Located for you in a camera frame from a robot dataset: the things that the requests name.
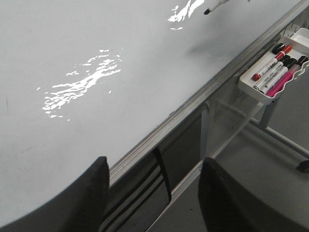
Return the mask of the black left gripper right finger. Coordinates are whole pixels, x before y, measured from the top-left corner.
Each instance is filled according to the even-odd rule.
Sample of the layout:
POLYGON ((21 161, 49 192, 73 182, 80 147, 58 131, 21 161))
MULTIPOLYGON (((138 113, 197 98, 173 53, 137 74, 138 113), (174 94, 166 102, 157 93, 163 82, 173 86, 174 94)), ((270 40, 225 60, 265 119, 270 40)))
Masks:
POLYGON ((262 202, 212 158, 203 160, 198 200, 209 232, 309 230, 262 202))

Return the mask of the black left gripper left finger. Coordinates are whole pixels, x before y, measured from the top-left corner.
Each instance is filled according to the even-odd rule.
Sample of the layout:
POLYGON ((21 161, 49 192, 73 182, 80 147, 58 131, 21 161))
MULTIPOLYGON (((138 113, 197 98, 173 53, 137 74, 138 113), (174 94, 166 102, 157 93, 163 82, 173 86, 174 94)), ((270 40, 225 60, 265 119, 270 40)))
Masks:
POLYGON ((2 232, 96 232, 109 194, 106 157, 94 163, 70 186, 26 216, 2 227, 2 232))

